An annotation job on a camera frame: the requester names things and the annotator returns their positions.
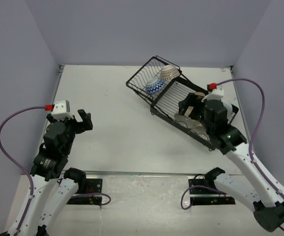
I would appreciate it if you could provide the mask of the brown white patterned bowl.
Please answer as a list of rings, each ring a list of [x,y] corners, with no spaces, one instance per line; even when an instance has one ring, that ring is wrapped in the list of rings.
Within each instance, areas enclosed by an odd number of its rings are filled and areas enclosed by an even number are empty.
[[[162,67],[160,71],[160,78],[164,81],[169,81],[180,76],[178,69],[170,64]]]

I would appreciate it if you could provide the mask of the blue white patterned bowl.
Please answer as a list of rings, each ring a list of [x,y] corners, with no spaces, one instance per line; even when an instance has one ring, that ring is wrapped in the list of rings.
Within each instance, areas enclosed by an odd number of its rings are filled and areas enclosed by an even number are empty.
[[[145,91],[149,95],[154,95],[162,91],[165,86],[166,83],[161,78],[152,77],[147,81],[145,85]]]

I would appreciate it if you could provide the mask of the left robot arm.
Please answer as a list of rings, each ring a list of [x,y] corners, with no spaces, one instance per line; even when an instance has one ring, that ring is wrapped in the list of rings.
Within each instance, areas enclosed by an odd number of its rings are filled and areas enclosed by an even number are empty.
[[[55,109],[47,114],[49,125],[43,136],[32,168],[25,172],[29,179],[29,188],[21,209],[12,226],[4,236],[45,236],[50,226],[75,193],[86,190],[85,173],[70,168],[58,190],[51,196],[62,170],[68,162],[75,136],[93,129],[91,114],[78,110],[81,121],[77,121],[68,112],[55,114]]]

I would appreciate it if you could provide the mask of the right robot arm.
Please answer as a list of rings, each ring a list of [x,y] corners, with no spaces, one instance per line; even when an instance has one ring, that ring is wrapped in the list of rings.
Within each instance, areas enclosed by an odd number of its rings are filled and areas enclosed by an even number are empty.
[[[238,167],[252,185],[248,187],[230,180],[229,175],[215,168],[207,174],[205,190],[229,194],[245,205],[257,223],[268,232],[281,227],[284,223],[284,186],[256,157],[244,135],[228,122],[228,109],[222,100],[190,93],[178,105],[180,115],[185,114],[189,107],[193,108],[190,119],[201,123],[211,143]]]

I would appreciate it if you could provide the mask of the white bowl back right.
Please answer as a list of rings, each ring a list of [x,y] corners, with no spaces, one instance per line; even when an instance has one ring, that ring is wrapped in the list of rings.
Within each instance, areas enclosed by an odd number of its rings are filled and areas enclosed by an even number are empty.
[[[227,116],[228,117],[231,116],[232,113],[233,113],[232,104],[229,101],[227,101],[226,99],[224,99],[224,98],[221,99],[221,102],[223,103],[223,106],[227,110]]]

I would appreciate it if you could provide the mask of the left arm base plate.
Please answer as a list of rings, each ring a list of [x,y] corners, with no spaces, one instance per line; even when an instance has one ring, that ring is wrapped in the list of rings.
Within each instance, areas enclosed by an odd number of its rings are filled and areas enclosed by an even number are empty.
[[[87,178],[85,187],[79,190],[76,194],[89,194],[89,193],[100,193],[102,190],[103,180],[101,178]],[[70,199],[68,205],[89,205],[89,206],[100,206],[102,203],[101,196],[85,196]]]

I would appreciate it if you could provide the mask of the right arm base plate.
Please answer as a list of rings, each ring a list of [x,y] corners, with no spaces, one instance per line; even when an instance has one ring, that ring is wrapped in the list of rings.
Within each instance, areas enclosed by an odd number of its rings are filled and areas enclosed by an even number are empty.
[[[190,190],[190,203],[193,206],[235,205],[235,199],[230,195],[220,194],[205,188]]]

